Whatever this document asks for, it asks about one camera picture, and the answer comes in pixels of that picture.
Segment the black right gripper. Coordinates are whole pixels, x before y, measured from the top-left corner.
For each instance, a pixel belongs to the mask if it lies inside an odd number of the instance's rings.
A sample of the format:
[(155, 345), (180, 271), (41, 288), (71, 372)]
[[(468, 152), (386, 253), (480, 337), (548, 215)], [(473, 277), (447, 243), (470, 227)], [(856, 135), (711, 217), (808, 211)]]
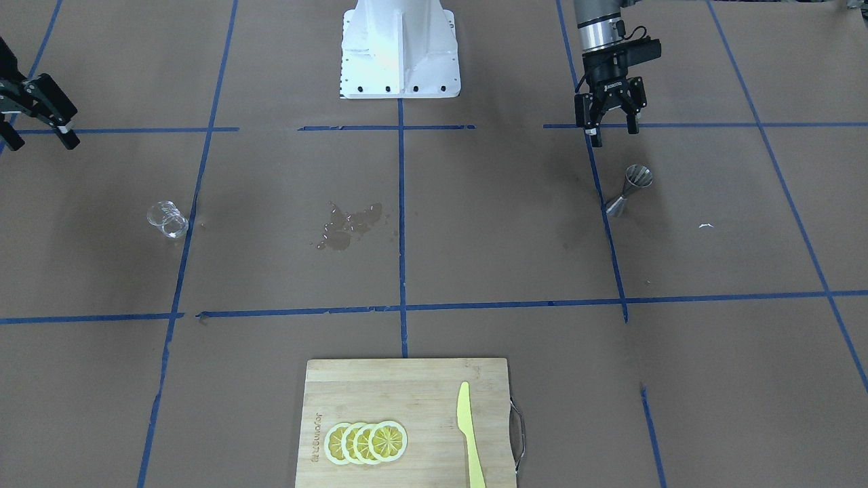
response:
[[(81, 141), (72, 129), (77, 107), (49, 74), (21, 80), (3, 78), (1, 96), (3, 114), (24, 114), (55, 127), (65, 149), (73, 150), (80, 145)], [(0, 136), (12, 151), (24, 146), (24, 139), (8, 121), (0, 122)]]

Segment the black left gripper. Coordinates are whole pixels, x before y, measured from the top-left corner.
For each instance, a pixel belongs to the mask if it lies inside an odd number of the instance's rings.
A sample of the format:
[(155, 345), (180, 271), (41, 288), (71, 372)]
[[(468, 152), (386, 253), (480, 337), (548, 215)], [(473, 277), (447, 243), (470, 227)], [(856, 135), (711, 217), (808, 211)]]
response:
[(641, 77), (629, 77), (629, 71), (615, 75), (613, 72), (584, 73), (574, 94), (574, 113), (576, 126), (588, 129), (590, 144), (593, 148), (601, 148), (602, 142), (599, 125), (604, 115), (613, 109), (620, 109), (626, 114), (627, 133), (638, 135), (639, 116), (647, 106), (647, 95)]

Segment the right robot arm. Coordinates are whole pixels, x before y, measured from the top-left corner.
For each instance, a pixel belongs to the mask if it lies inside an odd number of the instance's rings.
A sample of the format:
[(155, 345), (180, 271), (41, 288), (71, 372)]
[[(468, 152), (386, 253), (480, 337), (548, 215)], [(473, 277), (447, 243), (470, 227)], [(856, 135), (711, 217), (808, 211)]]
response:
[(23, 114), (42, 121), (52, 129), (68, 150), (77, 148), (80, 139), (73, 130), (77, 107), (53, 78), (43, 73), (27, 78), (18, 69), (18, 58), (1, 40), (1, 136), (11, 149), (24, 146), (24, 139), (6, 115)]

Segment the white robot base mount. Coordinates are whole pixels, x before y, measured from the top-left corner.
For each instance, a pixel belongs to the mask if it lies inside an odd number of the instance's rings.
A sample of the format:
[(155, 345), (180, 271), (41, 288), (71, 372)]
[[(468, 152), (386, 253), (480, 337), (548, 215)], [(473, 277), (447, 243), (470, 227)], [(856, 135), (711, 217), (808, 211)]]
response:
[(440, 99), (462, 91), (452, 10), (439, 1), (359, 1), (342, 21), (339, 96)]

